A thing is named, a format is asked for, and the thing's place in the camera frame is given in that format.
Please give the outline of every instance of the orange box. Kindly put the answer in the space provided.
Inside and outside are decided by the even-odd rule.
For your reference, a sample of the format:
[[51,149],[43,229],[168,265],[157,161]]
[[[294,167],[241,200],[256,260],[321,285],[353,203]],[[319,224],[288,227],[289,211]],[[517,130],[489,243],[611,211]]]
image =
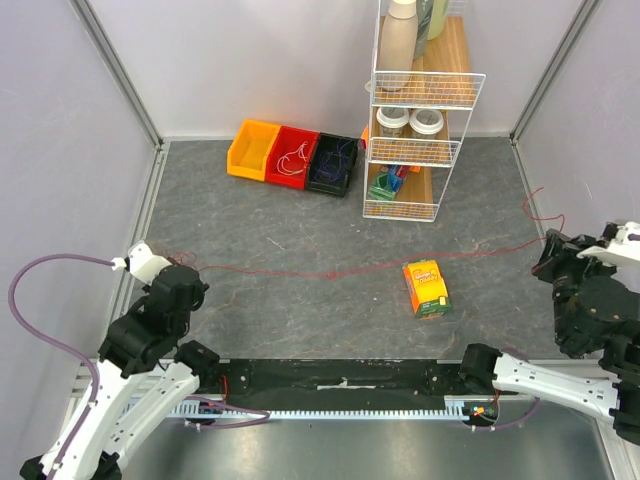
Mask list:
[[417,319],[437,318],[451,308],[447,286],[435,260],[405,263],[402,271]]
[[280,125],[245,120],[227,152],[227,173],[264,182],[269,152]]

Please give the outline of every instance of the gray mat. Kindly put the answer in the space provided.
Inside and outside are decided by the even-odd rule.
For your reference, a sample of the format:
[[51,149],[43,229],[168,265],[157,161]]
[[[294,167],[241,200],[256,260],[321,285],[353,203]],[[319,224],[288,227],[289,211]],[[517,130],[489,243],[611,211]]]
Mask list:
[[[426,252],[483,252],[538,236],[507,139],[464,142],[435,223],[362,218],[362,159],[346,198],[226,174],[230,142],[173,143],[148,234],[198,266],[322,272]],[[211,284],[189,338],[255,358],[459,359],[468,343],[559,357],[551,287],[529,271],[541,246],[492,257],[438,257],[453,310],[413,318],[399,266],[336,280],[202,272]]]

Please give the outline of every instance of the white bottle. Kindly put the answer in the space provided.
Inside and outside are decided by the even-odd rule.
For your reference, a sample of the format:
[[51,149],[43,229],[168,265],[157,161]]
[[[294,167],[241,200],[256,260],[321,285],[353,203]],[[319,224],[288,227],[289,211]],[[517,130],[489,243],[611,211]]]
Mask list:
[[429,40],[433,40],[442,33],[444,22],[447,19],[449,0],[434,0],[433,13],[431,14],[431,25],[429,26]]

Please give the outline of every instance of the storage bin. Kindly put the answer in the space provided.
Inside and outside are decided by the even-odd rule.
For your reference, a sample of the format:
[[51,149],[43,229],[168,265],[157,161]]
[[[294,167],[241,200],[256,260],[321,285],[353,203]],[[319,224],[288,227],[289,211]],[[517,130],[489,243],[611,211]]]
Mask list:
[[307,190],[344,197],[358,156],[358,141],[321,133],[307,172]]
[[280,125],[245,120],[227,152],[227,173],[264,182],[267,159]]
[[267,160],[265,180],[276,185],[303,190],[318,135],[318,132],[280,127]]

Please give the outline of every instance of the wooden shelf board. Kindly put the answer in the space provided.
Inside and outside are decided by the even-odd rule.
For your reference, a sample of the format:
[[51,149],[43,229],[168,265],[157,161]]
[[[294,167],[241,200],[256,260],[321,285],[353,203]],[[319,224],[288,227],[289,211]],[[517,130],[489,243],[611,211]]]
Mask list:
[[[475,78],[459,75],[471,73],[462,17],[446,18],[442,33],[427,42],[425,53],[413,62],[412,71],[420,72],[420,75],[412,75],[405,88],[387,91],[376,87],[374,103],[464,108],[474,105]],[[429,72],[452,75],[429,75]]]
[[[378,107],[373,110],[373,135],[372,137],[378,137],[380,135],[380,123],[378,122],[376,114],[378,113]],[[435,137],[435,140],[443,140],[448,142],[449,139],[449,122],[447,118],[447,111],[442,111],[442,117],[444,120],[444,127],[440,130]],[[399,138],[413,140],[413,130],[411,126],[407,124],[402,131],[402,135]],[[383,139],[377,139],[371,144],[372,158],[384,158],[387,163],[395,162],[407,162],[415,161],[415,157],[422,155],[425,163],[441,164],[444,166],[450,166],[452,162],[451,145],[448,143],[429,143],[421,141],[402,142],[392,139],[391,137],[384,137]]]
[[[369,183],[367,185],[367,191],[371,182],[376,178],[382,165],[375,163],[369,164]],[[421,167],[419,172],[409,172],[404,185],[400,188],[400,191],[396,195],[393,202],[409,202],[409,203],[433,203],[433,192],[431,190],[431,168]]]

